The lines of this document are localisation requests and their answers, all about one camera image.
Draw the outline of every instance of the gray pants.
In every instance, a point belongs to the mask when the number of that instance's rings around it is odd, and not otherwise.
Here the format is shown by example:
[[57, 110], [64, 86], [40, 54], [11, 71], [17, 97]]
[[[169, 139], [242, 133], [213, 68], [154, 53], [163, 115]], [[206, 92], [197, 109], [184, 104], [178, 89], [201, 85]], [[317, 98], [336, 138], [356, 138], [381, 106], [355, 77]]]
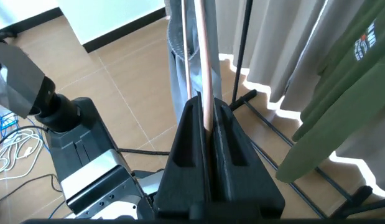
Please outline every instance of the gray pants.
[[[222, 99], [220, 61], [218, 60], [216, 6], [214, 0], [204, 1], [206, 30], [211, 62], [211, 79], [213, 96]], [[188, 100], [187, 81], [185, 76], [181, 1], [170, 0], [170, 21], [167, 28], [167, 43], [169, 47], [170, 86], [172, 90], [173, 106], [177, 122], [180, 121], [184, 105]], [[199, 44], [195, 8], [192, 0], [188, 0], [187, 8], [187, 44], [188, 61], [190, 65], [190, 79], [192, 97], [202, 92], [202, 70], [200, 67]]]

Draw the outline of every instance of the tile floor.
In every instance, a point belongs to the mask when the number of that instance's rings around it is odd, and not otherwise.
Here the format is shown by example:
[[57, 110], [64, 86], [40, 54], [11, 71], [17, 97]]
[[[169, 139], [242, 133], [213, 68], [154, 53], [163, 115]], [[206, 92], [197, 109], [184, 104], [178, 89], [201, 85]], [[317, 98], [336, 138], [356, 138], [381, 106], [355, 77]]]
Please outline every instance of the tile floor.
[[[166, 27], [166, 20], [157, 21], [87, 54], [66, 18], [59, 17], [20, 34], [10, 43], [20, 46], [29, 55], [56, 83], [59, 93], [70, 99], [79, 96], [92, 98], [119, 147], [168, 151], [177, 127], [170, 95]], [[221, 62], [221, 75], [223, 98], [229, 103], [234, 80], [229, 61]], [[238, 95], [248, 91], [241, 85]], [[266, 101], [266, 95], [260, 94], [251, 104], [291, 136], [298, 123], [268, 110]], [[289, 150], [288, 145], [246, 107], [234, 113], [246, 133], [280, 163]], [[20, 120], [20, 125], [28, 123]], [[166, 157], [137, 154], [124, 154], [124, 157], [131, 169], [140, 170], [164, 168], [167, 160]], [[33, 157], [28, 157], [18, 162], [13, 170], [0, 174], [0, 177], [23, 174], [32, 160]], [[274, 177], [274, 170], [267, 162], [263, 163]], [[350, 193], [364, 184], [356, 167], [325, 161], [321, 168]], [[0, 181], [0, 198], [29, 179], [53, 172], [50, 156], [43, 150], [27, 177]], [[1, 202], [0, 224], [47, 218], [63, 200], [60, 193], [52, 190], [49, 182], [49, 177], [31, 182]], [[275, 182], [286, 201], [283, 218], [317, 218], [287, 184]], [[343, 203], [342, 196], [314, 172], [299, 179], [297, 184], [328, 215]], [[66, 206], [62, 206], [54, 217], [64, 217], [69, 212]], [[385, 210], [380, 212], [363, 215], [385, 214]]]

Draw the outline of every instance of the clothes rack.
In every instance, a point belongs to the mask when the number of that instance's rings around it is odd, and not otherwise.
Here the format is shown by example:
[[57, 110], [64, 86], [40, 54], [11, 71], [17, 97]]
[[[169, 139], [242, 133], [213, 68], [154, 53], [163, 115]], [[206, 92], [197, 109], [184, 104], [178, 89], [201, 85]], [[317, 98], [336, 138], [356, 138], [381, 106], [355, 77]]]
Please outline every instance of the clothes rack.
[[[294, 145], [294, 143], [287, 138], [282, 132], [280, 132], [274, 125], [271, 124], [260, 112], [258, 112], [250, 103], [249, 100], [253, 99], [257, 95], [256, 90], [251, 90], [244, 96], [241, 96], [238, 100], [236, 99], [236, 95], [238, 93], [239, 86], [239, 78], [241, 74], [242, 61], [244, 56], [244, 50], [246, 45], [246, 38], [248, 35], [248, 27], [251, 15], [251, 9], [253, 5], [253, 0], [246, 0], [246, 7], [244, 11], [244, 19], [242, 26], [242, 35], [241, 35], [241, 43], [238, 54], [238, 61], [236, 66], [236, 75], [234, 81], [234, 89], [233, 89], [233, 97], [232, 102], [230, 104], [230, 108], [232, 111], [238, 109], [240, 106], [246, 105], [264, 124], [266, 124], [272, 131], [274, 131], [284, 142], [286, 142], [290, 147]], [[270, 165], [277, 170], [278, 165], [274, 162], [274, 160], [261, 148], [259, 147], [252, 139], [250, 139], [253, 148], [259, 153]], [[354, 194], [349, 194], [343, 187], [338, 185], [329, 175], [327, 175], [321, 168], [316, 167], [315, 171], [323, 177], [332, 187], [334, 187], [344, 198], [346, 201], [336, 209], [329, 217], [307, 196], [294, 182], [290, 183], [290, 187], [304, 200], [305, 203], [309, 205], [309, 207], [320, 217], [320, 218], [347, 218], [349, 215], [366, 212], [378, 208], [385, 207], [385, 199], [380, 201], [362, 205], [362, 203], [372, 194], [372, 188], [370, 186], [362, 186], [360, 187]]]

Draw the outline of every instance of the wall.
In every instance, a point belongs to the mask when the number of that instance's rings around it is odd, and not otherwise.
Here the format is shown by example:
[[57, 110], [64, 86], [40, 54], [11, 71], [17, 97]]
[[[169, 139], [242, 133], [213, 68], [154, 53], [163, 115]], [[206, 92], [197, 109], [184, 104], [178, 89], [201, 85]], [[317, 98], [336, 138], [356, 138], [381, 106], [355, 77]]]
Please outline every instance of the wall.
[[164, 0], [57, 0], [81, 44], [164, 7]]
[[0, 29], [55, 7], [56, 0], [0, 0]]

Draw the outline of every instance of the black baseboard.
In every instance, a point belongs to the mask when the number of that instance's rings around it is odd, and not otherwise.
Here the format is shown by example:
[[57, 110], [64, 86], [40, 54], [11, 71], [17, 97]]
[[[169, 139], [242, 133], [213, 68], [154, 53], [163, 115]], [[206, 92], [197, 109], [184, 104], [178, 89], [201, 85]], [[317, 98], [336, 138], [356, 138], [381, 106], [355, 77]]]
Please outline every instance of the black baseboard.
[[101, 37], [97, 37], [94, 40], [91, 40], [85, 44], [83, 44], [83, 47], [86, 49], [88, 53], [107, 45], [115, 40], [118, 40], [121, 37], [124, 37], [125, 35], [128, 35], [140, 28], [143, 28], [146, 25], [149, 25], [163, 17], [166, 16], [165, 8], [158, 9], [155, 12], [152, 12], [144, 17], [141, 17], [135, 21], [132, 21], [120, 28], [117, 28], [115, 30], [112, 30], [111, 32], [108, 32], [107, 34], [102, 35]]
[[0, 32], [9, 32], [12, 34], [19, 34], [33, 28], [35, 26], [41, 25], [45, 22], [48, 22], [52, 19], [62, 16], [63, 13], [59, 7], [45, 11], [39, 15], [33, 16], [31, 18], [25, 19], [23, 21], [17, 22], [13, 25], [9, 25], [3, 29], [0, 29]]

